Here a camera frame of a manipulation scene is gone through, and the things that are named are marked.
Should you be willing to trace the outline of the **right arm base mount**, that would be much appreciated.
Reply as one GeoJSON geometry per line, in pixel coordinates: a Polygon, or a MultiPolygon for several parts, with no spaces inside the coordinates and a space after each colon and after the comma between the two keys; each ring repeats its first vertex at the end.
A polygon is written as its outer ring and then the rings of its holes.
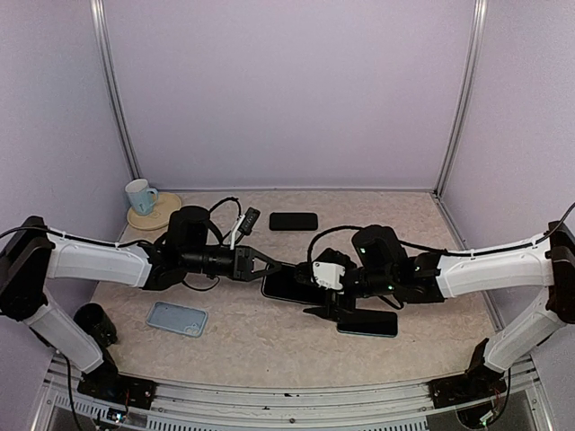
{"type": "Polygon", "coordinates": [[[462,374],[429,382],[429,395],[435,409],[481,400],[507,390],[509,385],[504,373],[493,371],[485,365],[484,353],[488,341],[484,339],[475,347],[470,364],[462,374]]]}

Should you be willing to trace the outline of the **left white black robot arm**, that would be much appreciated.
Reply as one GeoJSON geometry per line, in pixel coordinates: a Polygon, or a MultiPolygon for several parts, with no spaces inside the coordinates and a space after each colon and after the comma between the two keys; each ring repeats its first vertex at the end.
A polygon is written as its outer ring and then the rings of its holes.
{"type": "Polygon", "coordinates": [[[189,274],[251,282],[278,272],[278,261],[224,237],[204,207],[173,212],[155,242],[100,242],[49,229],[30,216],[9,231],[1,251],[1,312],[21,321],[59,350],[109,400],[126,390],[104,347],[44,290],[49,278],[76,278],[163,291],[189,274]]]}

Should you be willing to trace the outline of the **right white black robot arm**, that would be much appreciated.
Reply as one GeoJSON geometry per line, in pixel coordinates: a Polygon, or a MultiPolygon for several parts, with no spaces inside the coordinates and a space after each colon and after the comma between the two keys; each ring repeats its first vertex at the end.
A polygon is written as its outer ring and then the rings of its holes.
{"type": "Polygon", "coordinates": [[[459,389],[477,399],[513,363],[555,331],[574,322],[574,236],[562,222],[521,242],[476,251],[447,251],[410,244],[390,226],[357,227],[352,245],[361,264],[333,249],[308,256],[296,280],[321,288],[323,306],[312,314],[342,322],[357,316],[356,299],[391,295],[400,303],[442,303],[446,299],[511,287],[538,286],[536,299],[502,332],[474,350],[459,389]]]}

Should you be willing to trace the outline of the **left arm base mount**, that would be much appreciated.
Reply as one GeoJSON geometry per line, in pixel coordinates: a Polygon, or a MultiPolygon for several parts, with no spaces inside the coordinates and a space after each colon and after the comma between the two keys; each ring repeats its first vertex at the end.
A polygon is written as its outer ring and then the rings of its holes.
{"type": "Polygon", "coordinates": [[[150,410],[157,383],[139,377],[120,374],[110,357],[90,373],[82,373],[77,386],[79,393],[128,408],[150,410]]]}

